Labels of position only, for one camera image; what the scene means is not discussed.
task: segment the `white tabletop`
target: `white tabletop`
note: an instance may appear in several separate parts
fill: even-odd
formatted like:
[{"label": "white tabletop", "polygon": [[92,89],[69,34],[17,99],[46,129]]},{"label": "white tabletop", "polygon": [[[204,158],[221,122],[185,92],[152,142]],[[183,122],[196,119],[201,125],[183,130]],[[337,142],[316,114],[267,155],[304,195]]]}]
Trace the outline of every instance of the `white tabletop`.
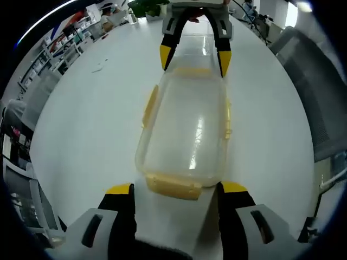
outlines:
[{"label": "white tabletop", "polygon": [[[224,179],[248,188],[257,204],[276,212],[297,236],[313,185],[305,111],[276,57],[248,28],[230,19],[233,56],[225,81],[233,132]],[[161,21],[125,25],[83,53],[46,103],[30,155],[43,191],[67,225],[98,207],[108,188],[132,182],[136,236],[197,255],[213,189],[203,191],[198,201],[163,197],[147,189],[134,164],[143,111],[163,74],[161,27]],[[204,256],[221,259],[220,239],[209,245]]]}]

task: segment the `transparent plastic container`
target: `transparent plastic container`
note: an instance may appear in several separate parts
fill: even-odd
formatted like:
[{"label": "transparent plastic container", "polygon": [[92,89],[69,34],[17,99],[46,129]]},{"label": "transparent plastic container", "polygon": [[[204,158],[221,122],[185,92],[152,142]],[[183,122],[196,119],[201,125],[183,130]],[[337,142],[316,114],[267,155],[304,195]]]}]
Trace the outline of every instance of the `transparent plastic container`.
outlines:
[{"label": "transparent plastic container", "polygon": [[211,43],[210,36],[182,36],[144,113],[136,167],[166,196],[197,199],[226,170],[230,106]]}]

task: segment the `office desk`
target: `office desk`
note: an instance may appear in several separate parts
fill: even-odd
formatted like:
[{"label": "office desk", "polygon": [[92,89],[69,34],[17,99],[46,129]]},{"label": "office desk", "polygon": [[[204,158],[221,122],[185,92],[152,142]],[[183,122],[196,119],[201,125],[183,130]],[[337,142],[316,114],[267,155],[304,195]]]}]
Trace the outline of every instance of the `office desk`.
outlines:
[{"label": "office desk", "polygon": [[[233,56],[225,81],[233,132],[224,179],[247,187],[257,204],[279,214],[298,237],[313,187],[306,114],[276,57],[248,28],[230,20]],[[98,207],[108,188],[132,182],[136,236],[196,255],[213,188],[198,201],[163,197],[147,189],[134,164],[143,111],[163,73],[161,31],[161,21],[140,20],[94,43],[50,96],[30,155],[40,185],[67,225]],[[220,239],[201,250],[207,259],[220,257]]]}]

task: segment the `plastic food container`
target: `plastic food container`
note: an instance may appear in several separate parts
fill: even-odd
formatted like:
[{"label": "plastic food container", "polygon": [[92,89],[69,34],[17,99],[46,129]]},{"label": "plastic food container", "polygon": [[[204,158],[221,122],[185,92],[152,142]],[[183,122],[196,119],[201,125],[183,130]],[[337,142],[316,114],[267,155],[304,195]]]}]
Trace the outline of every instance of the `plastic food container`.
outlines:
[{"label": "plastic food container", "polygon": [[182,36],[184,47],[152,91],[136,152],[148,188],[182,199],[198,199],[222,179],[231,134],[226,88],[207,47],[213,38],[190,37]]}]

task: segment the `white table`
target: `white table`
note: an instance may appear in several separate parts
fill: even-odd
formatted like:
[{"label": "white table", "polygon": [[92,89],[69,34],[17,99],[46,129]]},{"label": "white table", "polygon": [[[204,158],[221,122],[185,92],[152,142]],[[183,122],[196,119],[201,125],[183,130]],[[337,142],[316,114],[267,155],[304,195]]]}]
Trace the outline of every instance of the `white table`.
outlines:
[{"label": "white table", "polygon": [[[279,214],[297,236],[313,185],[307,118],[275,56],[230,19],[233,57],[225,81],[233,133],[224,178],[247,187],[257,204]],[[208,246],[197,245],[213,189],[198,201],[163,197],[147,189],[135,168],[143,111],[163,73],[161,27],[161,21],[125,25],[83,53],[44,107],[30,155],[47,198],[67,225],[98,207],[108,188],[133,182],[138,238],[221,259],[218,237]]]}]

